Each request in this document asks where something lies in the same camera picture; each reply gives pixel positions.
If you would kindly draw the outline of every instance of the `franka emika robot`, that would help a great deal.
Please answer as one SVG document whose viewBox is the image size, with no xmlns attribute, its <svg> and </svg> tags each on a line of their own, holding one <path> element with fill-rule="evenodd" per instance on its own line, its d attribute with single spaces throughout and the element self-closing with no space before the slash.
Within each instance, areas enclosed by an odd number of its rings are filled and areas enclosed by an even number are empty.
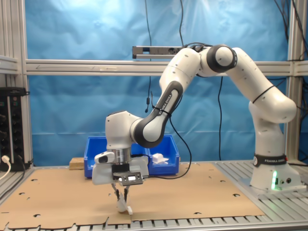
<svg viewBox="0 0 308 231">
<path fill-rule="evenodd" d="M 249 110 L 256 131 L 256 150 L 251 187 L 265 192 L 303 189 L 300 175 L 287 163 L 280 123 L 291 121 L 296 104 L 282 94 L 240 48 L 226 45 L 205 47 L 200 52 L 181 49 L 165 68 L 159 85 L 162 94 L 152 112 L 139 118 L 127 111 L 106 118 L 107 151 L 95 156 L 92 181 L 112 184 L 119 212 L 128 211 L 130 185 L 142 184 L 148 177 L 148 157 L 131 157 L 131 145 L 157 146 L 163 139 L 166 123 L 192 79 L 226 73 L 240 92 L 250 100 Z M 116 182 L 126 186 L 124 196 Z"/>
</svg>

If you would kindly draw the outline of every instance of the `blue curtain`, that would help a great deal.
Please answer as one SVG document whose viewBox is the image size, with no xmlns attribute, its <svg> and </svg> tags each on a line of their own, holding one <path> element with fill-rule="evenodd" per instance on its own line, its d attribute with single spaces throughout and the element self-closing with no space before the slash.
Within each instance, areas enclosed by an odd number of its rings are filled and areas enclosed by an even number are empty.
<svg viewBox="0 0 308 231">
<path fill-rule="evenodd" d="M 181 46 L 180 0 L 147 0 L 153 46 Z M 240 47 L 255 61 L 284 61 L 287 42 L 281 15 L 271 0 L 183 0 L 184 44 Z M 132 60 L 132 46 L 150 45 L 141 0 L 26 0 L 29 59 Z M 154 102 L 161 94 L 152 77 Z M 149 77 L 29 76 L 34 163 L 67 165 L 82 156 L 87 137 L 105 135 L 105 117 L 127 110 L 146 117 Z M 173 124 L 194 161 L 218 160 L 220 78 L 195 77 Z M 248 100 L 224 77 L 221 156 L 252 159 L 255 134 Z M 185 145 L 174 133 L 182 161 Z"/>
</svg>

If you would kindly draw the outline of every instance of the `metal table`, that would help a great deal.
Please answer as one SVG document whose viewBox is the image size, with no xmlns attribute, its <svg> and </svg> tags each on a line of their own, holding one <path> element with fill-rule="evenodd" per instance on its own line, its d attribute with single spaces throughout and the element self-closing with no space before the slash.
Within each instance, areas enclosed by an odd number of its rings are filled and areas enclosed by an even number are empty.
<svg viewBox="0 0 308 231">
<path fill-rule="evenodd" d="M 283 195 L 271 195 L 260 200 L 251 195 L 245 188 L 239 184 L 239 180 L 247 179 L 252 176 L 252 161 L 218 161 L 211 162 L 264 213 L 264 216 L 246 216 L 246 217 L 227 217 L 227 218 L 200 218 L 200 219 L 173 219 L 173 220 L 149 220 L 135 221 L 130 225 L 108 225 L 108 221 L 103 225 L 76 226 L 59 231 L 94 231 L 94 230 L 308 230 L 308 192 L 305 193 L 285 193 Z M 68 167 L 34 167 L 26 172 L 26 180 L 36 169 L 48 168 L 68 168 Z M 303 176 L 308 176 L 308 167 L 294 168 Z M 21 172 L 10 173 L 9 176 L 0 183 L 0 195 L 13 185 L 22 175 Z M 19 229 L 16 231 L 41 231 L 36 229 Z"/>
</svg>

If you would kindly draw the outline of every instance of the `blue storage box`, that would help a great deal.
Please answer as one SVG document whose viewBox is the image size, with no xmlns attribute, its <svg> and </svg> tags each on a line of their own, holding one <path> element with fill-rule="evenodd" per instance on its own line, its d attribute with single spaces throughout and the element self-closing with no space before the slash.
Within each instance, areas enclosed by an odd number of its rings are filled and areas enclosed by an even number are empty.
<svg viewBox="0 0 308 231">
<path fill-rule="evenodd" d="M 103 153 L 107 150 L 106 137 L 88 137 L 86 150 L 84 154 L 84 168 L 85 177 L 92 177 L 92 170 L 95 164 L 94 158 L 97 154 Z M 131 146 L 131 153 L 144 154 L 149 156 L 150 163 L 148 165 L 149 175 L 152 176 L 167 176 L 175 175 L 179 172 L 180 155 L 178 148 L 174 142 L 172 135 L 165 135 L 161 143 L 154 148 L 143 148 L 134 143 Z M 156 165 L 152 162 L 152 155 L 161 153 L 165 158 L 169 158 L 167 165 Z"/>
<path fill-rule="evenodd" d="M 154 164 L 152 155 L 161 153 L 167 160 L 167 165 Z M 149 174 L 152 176 L 168 176 L 175 175 L 179 172 L 180 154 L 174 142 L 172 135 L 165 135 L 160 144 L 154 148 L 149 149 Z"/>
<path fill-rule="evenodd" d="M 88 137 L 85 155 L 84 155 L 84 166 L 85 166 L 85 177 L 92 177 L 92 170 L 95 164 L 94 158 L 97 154 L 103 153 L 107 150 L 107 139 L 106 137 Z M 148 155 L 148 149 L 143 148 L 140 145 L 134 143 L 131 146 L 131 153 Z"/>
</svg>

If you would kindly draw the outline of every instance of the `white cable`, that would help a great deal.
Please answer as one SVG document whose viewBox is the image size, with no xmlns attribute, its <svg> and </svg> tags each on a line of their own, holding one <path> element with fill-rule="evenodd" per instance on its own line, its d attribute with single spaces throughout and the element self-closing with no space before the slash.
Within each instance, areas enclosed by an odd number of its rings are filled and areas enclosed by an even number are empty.
<svg viewBox="0 0 308 231">
<path fill-rule="evenodd" d="M 7 170 L 7 172 L 0 178 L 0 180 L 2 180 L 3 178 L 5 178 L 9 172 L 11 171 L 11 163 L 10 163 L 10 158 L 6 155 L 4 155 L 1 160 L 6 163 L 9 166 L 9 169 Z"/>
</svg>

